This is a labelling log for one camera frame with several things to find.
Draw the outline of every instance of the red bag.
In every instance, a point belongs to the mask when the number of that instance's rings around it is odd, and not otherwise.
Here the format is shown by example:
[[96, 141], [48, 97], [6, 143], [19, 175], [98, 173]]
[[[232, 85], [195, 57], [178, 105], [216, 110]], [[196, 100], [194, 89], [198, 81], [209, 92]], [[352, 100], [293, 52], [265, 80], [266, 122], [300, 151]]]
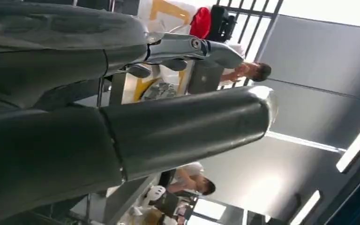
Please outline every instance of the red bag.
[[194, 35], [197, 38], [204, 39], [207, 37], [210, 31], [210, 11], [208, 8], [199, 8], [191, 22], [190, 35]]

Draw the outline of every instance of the dark hair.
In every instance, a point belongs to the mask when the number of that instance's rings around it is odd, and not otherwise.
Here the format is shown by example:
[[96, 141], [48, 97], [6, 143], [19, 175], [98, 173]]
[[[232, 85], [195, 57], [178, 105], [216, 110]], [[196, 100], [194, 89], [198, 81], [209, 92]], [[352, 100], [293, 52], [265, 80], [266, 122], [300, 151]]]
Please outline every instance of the dark hair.
[[271, 74], [271, 67], [268, 64], [259, 62], [257, 63], [259, 68], [257, 69], [257, 75], [252, 80], [255, 82], [265, 81]]
[[211, 195], [213, 192], [216, 191], [216, 185], [210, 181], [209, 179], [205, 178], [208, 182], [206, 183], [207, 190], [202, 193], [202, 195]]

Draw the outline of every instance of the bolt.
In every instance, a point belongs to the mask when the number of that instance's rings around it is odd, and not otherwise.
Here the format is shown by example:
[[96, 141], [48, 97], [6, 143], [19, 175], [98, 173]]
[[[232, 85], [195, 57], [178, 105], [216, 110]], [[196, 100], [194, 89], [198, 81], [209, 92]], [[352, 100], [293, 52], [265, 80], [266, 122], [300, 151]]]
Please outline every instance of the bolt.
[[198, 39], [196, 39], [196, 38], [194, 38], [194, 39], [192, 39], [191, 40], [191, 45], [192, 45], [192, 47], [193, 48], [200, 48], [200, 46], [201, 46], [201, 41], [200, 40], [198, 40]]

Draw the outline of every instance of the person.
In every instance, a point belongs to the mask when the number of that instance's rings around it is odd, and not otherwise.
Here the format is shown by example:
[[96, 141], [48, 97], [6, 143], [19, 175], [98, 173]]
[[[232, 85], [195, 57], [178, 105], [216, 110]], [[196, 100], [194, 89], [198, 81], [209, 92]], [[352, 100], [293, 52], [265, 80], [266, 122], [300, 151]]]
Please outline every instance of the person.
[[203, 175], [203, 167], [199, 162], [178, 167], [167, 191], [176, 193], [182, 190], [193, 190], [202, 195], [210, 195], [216, 190], [215, 184]]
[[271, 74], [271, 67], [266, 63], [261, 62], [243, 62], [234, 71], [227, 73], [226, 71], [221, 76], [220, 81], [226, 82], [237, 82], [239, 78], [246, 77], [253, 80], [254, 82], [265, 81]]

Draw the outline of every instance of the ceiling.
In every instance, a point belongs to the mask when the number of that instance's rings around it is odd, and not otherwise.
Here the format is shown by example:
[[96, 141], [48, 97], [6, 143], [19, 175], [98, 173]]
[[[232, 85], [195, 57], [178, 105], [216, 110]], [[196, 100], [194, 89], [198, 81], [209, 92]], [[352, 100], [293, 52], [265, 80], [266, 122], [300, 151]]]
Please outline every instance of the ceiling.
[[[273, 88], [280, 110], [271, 131], [347, 149], [360, 132], [360, 27], [279, 16], [260, 61], [273, 67], [263, 85]], [[323, 200], [305, 224], [320, 217], [360, 172], [336, 163], [342, 152], [265, 137], [202, 161], [217, 183], [212, 198], [283, 220], [319, 189]]]

